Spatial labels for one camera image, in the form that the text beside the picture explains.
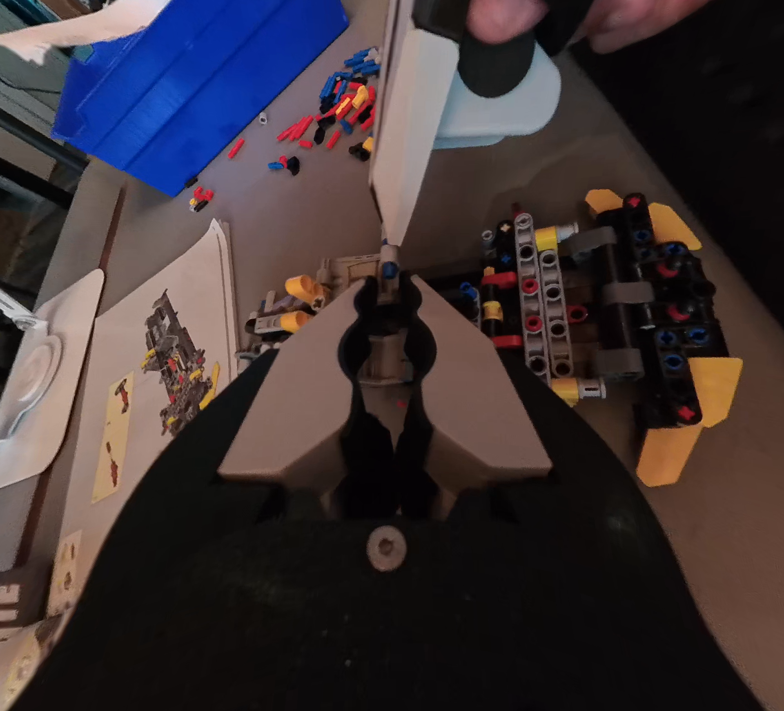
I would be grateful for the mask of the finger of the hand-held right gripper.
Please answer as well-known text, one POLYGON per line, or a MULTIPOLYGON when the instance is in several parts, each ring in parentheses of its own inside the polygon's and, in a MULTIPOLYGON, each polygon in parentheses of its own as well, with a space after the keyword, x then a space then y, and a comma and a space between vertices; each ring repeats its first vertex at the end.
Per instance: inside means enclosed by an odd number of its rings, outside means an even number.
POLYGON ((389 0, 369 183, 383 238, 402 245, 459 57, 461 27, 429 21, 436 0, 389 0))

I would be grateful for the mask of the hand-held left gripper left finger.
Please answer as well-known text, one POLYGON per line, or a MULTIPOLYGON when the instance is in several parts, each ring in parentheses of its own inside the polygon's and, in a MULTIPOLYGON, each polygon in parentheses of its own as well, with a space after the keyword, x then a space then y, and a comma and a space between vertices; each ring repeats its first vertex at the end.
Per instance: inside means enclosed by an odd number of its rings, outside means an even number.
POLYGON ((376 421, 366 412, 358 368, 369 344, 376 278, 358 279, 278 350, 218 472, 227 481, 308 491, 348 513, 376 486, 376 421))

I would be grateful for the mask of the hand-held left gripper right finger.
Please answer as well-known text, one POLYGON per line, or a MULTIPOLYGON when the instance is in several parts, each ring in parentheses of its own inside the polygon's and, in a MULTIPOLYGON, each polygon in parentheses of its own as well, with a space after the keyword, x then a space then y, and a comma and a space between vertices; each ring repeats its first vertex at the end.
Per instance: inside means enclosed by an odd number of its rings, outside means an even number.
POLYGON ((400 298, 414 375, 402 515, 445 518, 465 491, 547 478, 552 461, 493 342, 419 276, 402 276, 400 298))

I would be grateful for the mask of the grey lego panel piece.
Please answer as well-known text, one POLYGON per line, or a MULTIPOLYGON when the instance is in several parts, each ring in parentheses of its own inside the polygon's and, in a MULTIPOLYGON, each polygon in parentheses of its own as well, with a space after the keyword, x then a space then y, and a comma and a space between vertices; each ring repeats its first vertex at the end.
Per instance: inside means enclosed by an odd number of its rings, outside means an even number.
POLYGON ((338 258, 325 257, 317 271, 316 281, 328 289, 332 297, 338 297, 354 282, 377 277, 380 268, 380 253, 338 258))

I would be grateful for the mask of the lego car chassis model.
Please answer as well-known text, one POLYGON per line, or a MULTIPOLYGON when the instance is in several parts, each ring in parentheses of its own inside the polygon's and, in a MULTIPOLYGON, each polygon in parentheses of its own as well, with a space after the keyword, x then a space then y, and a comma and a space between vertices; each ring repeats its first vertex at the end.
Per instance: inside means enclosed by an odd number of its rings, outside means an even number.
MULTIPOLYGON (((605 398, 610 380, 642 381, 636 473, 650 488, 674 484, 701 433, 728 417, 742 361, 728 353, 715 286, 695 255, 701 242, 681 217, 641 193, 593 190, 585 202, 593 215, 585 231, 537 229, 516 209, 483 233, 480 278, 457 289, 430 287, 569 406, 605 398)), ((358 368, 376 421, 376 466, 397 480, 414 377, 404 349, 403 275, 376 277, 376 308, 364 320, 369 352, 358 368)), ((337 298, 307 275, 285 287, 311 313, 265 306, 254 319, 256 336, 290 339, 337 298)))

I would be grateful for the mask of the open lego instruction booklet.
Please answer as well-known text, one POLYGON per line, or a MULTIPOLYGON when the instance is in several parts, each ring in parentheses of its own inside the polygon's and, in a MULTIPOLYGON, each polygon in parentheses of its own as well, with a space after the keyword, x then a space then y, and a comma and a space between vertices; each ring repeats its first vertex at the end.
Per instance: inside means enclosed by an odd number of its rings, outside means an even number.
POLYGON ((2 636, 10 709, 72 616, 114 521, 152 463, 237 375, 227 225, 96 319, 45 614, 2 636))

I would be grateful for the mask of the pile of red blue pins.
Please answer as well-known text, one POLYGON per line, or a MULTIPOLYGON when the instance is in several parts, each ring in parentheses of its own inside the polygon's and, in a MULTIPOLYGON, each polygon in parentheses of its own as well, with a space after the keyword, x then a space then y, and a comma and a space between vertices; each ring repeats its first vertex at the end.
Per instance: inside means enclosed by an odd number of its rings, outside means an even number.
POLYGON ((277 135, 276 143, 289 150, 269 162, 267 170, 296 177, 301 171, 303 152, 314 148, 335 150, 341 139, 350 141, 350 157, 369 162, 375 144, 372 130, 381 64, 381 52, 376 46, 358 50, 346 58, 341 69, 334 71, 320 89, 318 113, 303 116, 277 135), (351 140, 354 135, 358 140, 351 140))

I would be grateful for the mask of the blue plastic bin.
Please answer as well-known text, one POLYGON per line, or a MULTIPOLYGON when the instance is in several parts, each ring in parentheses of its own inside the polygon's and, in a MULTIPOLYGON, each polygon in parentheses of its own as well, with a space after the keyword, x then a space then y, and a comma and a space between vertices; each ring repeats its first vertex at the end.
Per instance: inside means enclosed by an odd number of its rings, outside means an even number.
POLYGON ((53 137, 176 196, 348 23, 341 0, 173 0, 71 60, 53 137))

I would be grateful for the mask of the white monitor stand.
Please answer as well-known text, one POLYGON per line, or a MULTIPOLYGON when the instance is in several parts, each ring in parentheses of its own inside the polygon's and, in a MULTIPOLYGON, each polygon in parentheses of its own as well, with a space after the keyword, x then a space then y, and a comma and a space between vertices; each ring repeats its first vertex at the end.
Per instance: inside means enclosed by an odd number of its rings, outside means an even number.
POLYGON ((39 475, 60 451, 104 281, 96 268, 35 311, 1 292, 2 313, 23 332, 2 393, 2 489, 39 475))

